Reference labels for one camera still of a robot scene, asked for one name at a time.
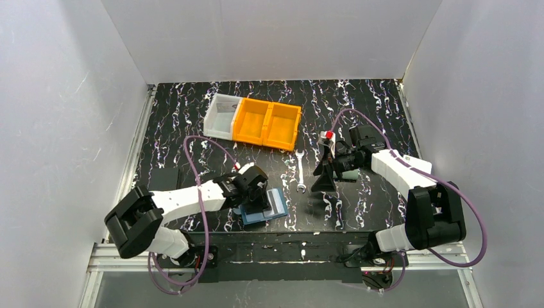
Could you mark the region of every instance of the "orange storage bin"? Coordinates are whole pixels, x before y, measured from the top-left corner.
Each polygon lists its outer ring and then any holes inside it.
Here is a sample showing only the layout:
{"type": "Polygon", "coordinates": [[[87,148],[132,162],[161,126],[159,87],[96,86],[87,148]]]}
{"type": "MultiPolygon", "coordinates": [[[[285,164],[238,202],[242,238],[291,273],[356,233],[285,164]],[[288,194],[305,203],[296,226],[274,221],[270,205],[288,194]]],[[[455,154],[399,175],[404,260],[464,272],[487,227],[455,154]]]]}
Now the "orange storage bin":
{"type": "Polygon", "coordinates": [[[262,145],[269,105],[270,102],[268,101],[251,98],[242,99],[240,109],[234,120],[232,140],[262,145]]]}
{"type": "Polygon", "coordinates": [[[281,103],[270,105],[271,112],[268,125],[264,127],[262,145],[292,151],[298,135],[302,108],[281,103]]]}

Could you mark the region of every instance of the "white storage bin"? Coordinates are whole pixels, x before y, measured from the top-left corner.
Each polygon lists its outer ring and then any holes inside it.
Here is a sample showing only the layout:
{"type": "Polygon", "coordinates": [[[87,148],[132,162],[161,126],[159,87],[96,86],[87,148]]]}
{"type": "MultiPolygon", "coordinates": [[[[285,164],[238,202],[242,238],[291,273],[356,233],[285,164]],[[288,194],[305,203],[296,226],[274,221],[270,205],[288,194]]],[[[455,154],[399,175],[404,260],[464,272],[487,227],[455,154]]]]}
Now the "white storage bin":
{"type": "Polygon", "coordinates": [[[214,95],[204,117],[204,136],[232,140],[234,119],[242,98],[224,94],[214,95]]]}

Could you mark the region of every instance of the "white paint speckle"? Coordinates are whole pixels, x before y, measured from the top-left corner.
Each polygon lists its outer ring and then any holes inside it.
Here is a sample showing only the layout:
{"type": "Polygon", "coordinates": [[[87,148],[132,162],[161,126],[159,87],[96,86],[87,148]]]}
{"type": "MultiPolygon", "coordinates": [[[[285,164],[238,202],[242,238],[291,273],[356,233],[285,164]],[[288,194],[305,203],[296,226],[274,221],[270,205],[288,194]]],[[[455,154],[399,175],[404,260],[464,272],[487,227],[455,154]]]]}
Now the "white paint speckle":
{"type": "Polygon", "coordinates": [[[94,159],[92,159],[92,161],[95,161],[98,158],[98,154],[100,154],[100,151],[102,151],[102,148],[98,148],[98,152],[96,152],[96,156],[94,157],[94,159]]]}

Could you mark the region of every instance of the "black mount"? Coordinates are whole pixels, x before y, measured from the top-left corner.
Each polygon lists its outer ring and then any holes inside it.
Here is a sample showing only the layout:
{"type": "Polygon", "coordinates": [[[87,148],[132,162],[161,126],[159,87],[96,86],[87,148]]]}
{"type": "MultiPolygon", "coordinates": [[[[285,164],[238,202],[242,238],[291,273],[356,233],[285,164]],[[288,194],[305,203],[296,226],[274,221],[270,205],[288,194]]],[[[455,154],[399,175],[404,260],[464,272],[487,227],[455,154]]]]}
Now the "black mount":
{"type": "Polygon", "coordinates": [[[441,184],[415,187],[408,191],[407,203],[406,235],[415,249],[462,241],[466,237],[461,197],[451,189],[441,184]]]}
{"type": "Polygon", "coordinates": [[[137,186],[104,219],[123,259],[146,251],[161,226],[164,210],[157,208],[151,196],[144,186],[137,186]]]}

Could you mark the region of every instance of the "table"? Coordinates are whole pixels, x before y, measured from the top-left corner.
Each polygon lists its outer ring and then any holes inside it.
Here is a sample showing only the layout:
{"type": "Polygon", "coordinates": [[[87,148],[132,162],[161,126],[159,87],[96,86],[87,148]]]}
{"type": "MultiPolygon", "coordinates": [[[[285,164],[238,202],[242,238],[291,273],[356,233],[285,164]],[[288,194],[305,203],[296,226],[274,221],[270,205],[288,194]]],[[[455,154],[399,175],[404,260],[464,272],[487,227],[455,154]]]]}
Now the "table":
{"type": "MultiPolygon", "coordinates": [[[[394,80],[300,80],[300,81],[226,81],[212,83],[161,83],[153,102],[135,185],[148,185],[153,168],[178,167],[183,187],[195,185],[183,153],[186,135],[203,135],[203,118],[215,93],[279,101],[302,106],[295,149],[305,150],[304,182],[308,188],[316,177],[312,172],[319,162],[318,134],[330,129],[338,111],[356,108],[364,112],[387,133],[401,154],[417,157],[407,118],[394,80]]],[[[338,137],[349,139],[348,129],[363,123],[354,114],[340,120],[338,137]]],[[[243,165],[255,162],[268,175],[269,188],[282,188],[289,215],[266,223],[244,226],[232,210],[207,214],[213,232],[259,231],[367,231],[404,222],[405,201],[381,176],[360,171],[357,183],[339,183],[336,193],[296,192],[297,159],[294,152],[219,139],[243,165]]],[[[206,141],[192,141],[202,182],[230,171],[225,154],[206,141]]],[[[168,225],[188,231],[202,231],[201,215],[179,219],[168,225]]]]}

